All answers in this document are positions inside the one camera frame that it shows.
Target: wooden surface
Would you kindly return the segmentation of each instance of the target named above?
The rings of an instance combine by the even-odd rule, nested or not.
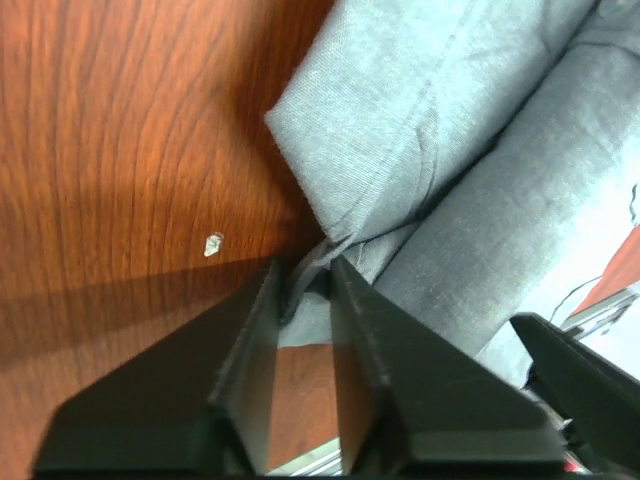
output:
[[[330,6],[0,0],[0,477],[59,402],[317,241],[262,117]]]
[[[269,466],[276,468],[334,439],[337,422],[331,346],[281,349],[276,362]]]

